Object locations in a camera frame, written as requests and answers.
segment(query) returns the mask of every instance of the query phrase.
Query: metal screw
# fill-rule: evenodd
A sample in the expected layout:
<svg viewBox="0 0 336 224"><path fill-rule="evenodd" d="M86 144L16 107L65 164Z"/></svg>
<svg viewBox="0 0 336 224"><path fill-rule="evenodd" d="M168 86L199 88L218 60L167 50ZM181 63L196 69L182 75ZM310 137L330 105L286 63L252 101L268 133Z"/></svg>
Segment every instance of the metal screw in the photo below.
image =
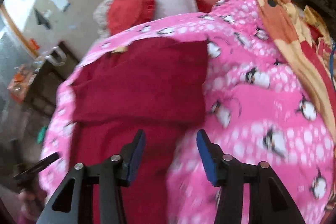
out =
<svg viewBox="0 0 336 224"><path fill-rule="evenodd" d="M77 164L75 164L75 169L76 170L81 170L82 168L84 167L84 164L83 163L77 163Z"/></svg>
<svg viewBox="0 0 336 224"><path fill-rule="evenodd" d="M120 160L121 159L121 156L120 155L113 155L112 157L111 157L111 161L118 161L118 160Z"/></svg>
<svg viewBox="0 0 336 224"><path fill-rule="evenodd" d="M262 168L265 168L265 169L269 167L269 164L266 161L261 161L259 164Z"/></svg>
<svg viewBox="0 0 336 224"><path fill-rule="evenodd" d="M224 154L223 155L223 160L230 161L232 159L233 159L233 157L230 154Z"/></svg>

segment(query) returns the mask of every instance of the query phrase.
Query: blue string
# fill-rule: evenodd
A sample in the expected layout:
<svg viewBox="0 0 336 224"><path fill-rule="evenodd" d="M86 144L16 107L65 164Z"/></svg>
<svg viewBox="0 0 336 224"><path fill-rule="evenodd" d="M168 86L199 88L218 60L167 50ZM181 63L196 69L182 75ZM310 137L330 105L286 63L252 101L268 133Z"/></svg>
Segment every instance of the blue string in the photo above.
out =
<svg viewBox="0 0 336 224"><path fill-rule="evenodd" d="M336 51L336 42L333 42L333 48L330 54L330 59L329 59L329 68L330 68L330 76L331 76L331 82L333 83L334 91L335 89L335 84L334 84L334 52Z"/></svg>

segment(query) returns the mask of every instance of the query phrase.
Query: penguin print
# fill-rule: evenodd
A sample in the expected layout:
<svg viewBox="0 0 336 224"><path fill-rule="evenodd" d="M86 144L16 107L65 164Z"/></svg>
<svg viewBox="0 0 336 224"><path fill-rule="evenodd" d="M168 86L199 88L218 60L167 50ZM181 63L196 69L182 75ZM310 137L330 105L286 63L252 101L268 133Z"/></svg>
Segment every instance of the penguin print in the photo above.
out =
<svg viewBox="0 0 336 224"><path fill-rule="evenodd" d="M230 111L224 107L220 101L216 101L211 107L211 113L214 113L217 117L219 123L224 127L227 128L230 120L231 120L231 113Z"/></svg>
<svg viewBox="0 0 336 224"><path fill-rule="evenodd" d="M299 102L299 108L295 112L301 112L308 121L314 121L317 117L315 106L311 101L308 101L302 94L302 100Z"/></svg>
<svg viewBox="0 0 336 224"><path fill-rule="evenodd" d="M253 85L269 88L270 78L266 72L258 71L258 69L254 67L246 73L245 81Z"/></svg>
<svg viewBox="0 0 336 224"><path fill-rule="evenodd" d="M156 34L163 35L163 34L170 34L170 33L174 33L173 27L163 28L160 31L158 31Z"/></svg>
<svg viewBox="0 0 336 224"><path fill-rule="evenodd" d="M216 58L221 54L221 48L215 42L212 42L209 37L207 38L207 47L210 58Z"/></svg>
<svg viewBox="0 0 336 224"><path fill-rule="evenodd" d="M257 27L257 29L256 29L255 36L258 37L261 40L267 40L268 39L268 35L267 35L266 31L263 30L263 29L260 29L259 27Z"/></svg>
<svg viewBox="0 0 336 224"><path fill-rule="evenodd" d="M324 197L324 195L327 191L327 181L321 175L320 169L317 168L317 170L318 170L318 175L317 175L316 178L314 178L309 191L312 192L314 198L321 199L321 198Z"/></svg>
<svg viewBox="0 0 336 224"><path fill-rule="evenodd" d="M107 48L110 45L110 42L105 42L103 45L101 45L101 48Z"/></svg>
<svg viewBox="0 0 336 224"><path fill-rule="evenodd" d="M65 113L65 109L64 108L61 108L59 111L58 111L58 115L63 115Z"/></svg>
<svg viewBox="0 0 336 224"><path fill-rule="evenodd" d="M229 23L233 23L235 22L235 20L233 19L233 17L231 15L228 15L228 16L220 16L220 18L226 22L229 22Z"/></svg>
<svg viewBox="0 0 336 224"><path fill-rule="evenodd" d="M235 32L234 34L241 45L247 48L251 47L251 42L245 36L237 32Z"/></svg>
<svg viewBox="0 0 336 224"><path fill-rule="evenodd" d="M151 30L151 28L152 27L150 25L146 25L141 30L139 30L138 32L149 32Z"/></svg>
<svg viewBox="0 0 336 224"><path fill-rule="evenodd" d="M64 128L63 132L66 136L71 136L73 129L74 129L75 124L74 123L68 123Z"/></svg>
<svg viewBox="0 0 336 224"><path fill-rule="evenodd" d="M205 20L215 20L211 15L209 14L205 14L205 15L202 15L202 16L199 16L199 18L203 18Z"/></svg>
<svg viewBox="0 0 336 224"><path fill-rule="evenodd" d="M56 138L54 138L50 143L54 148L58 148L58 140Z"/></svg>
<svg viewBox="0 0 336 224"><path fill-rule="evenodd" d="M278 59L275 59L274 66L282 65L283 63L280 62Z"/></svg>
<svg viewBox="0 0 336 224"><path fill-rule="evenodd" d="M284 158L286 154L285 138L281 131L270 129L262 139L263 145L267 150L271 150L280 157Z"/></svg>

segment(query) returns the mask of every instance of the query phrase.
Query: pink blanket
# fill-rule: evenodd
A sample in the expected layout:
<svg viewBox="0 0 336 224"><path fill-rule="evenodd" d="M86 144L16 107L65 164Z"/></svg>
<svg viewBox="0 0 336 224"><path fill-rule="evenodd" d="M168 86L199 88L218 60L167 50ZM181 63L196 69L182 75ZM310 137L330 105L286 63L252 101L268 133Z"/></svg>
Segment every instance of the pink blanket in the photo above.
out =
<svg viewBox="0 0 336 224"><path fill-rule="evenodd" d="M208 39L211 57L204 96L203 129L224 153L239 161L269 162L287 187L307 224L319 223L333 174L333 142L321 116L297 77L268 38L256 0L221 0L209 14L182 14L132 27L95 45L59 87L57 109L41 157L60 151L62 158L41 173L51 195L68 170L75 108L71 84L82 67L134 40L169 36ZM212 224L217 188L207 181L190 129L178 144L168 172L168 221ZM244 189L242 223L248 223Z"/></svg>

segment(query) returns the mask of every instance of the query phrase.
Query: person's hand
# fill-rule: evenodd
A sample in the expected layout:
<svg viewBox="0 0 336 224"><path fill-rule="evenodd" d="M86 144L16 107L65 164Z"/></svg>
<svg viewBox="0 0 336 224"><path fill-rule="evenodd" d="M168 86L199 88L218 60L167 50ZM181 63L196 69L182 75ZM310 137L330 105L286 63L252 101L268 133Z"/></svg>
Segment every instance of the person's hand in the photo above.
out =
<svg viewBox="0 0 336 224"><path fill-rule="evenodd" d="M32 192L23 190L18 195L18 198L22 202L21 211L23 215L30 220L36 221L42 212L41 206L44 207L47 193L41 189L38 180L34 182Z"/></svg>

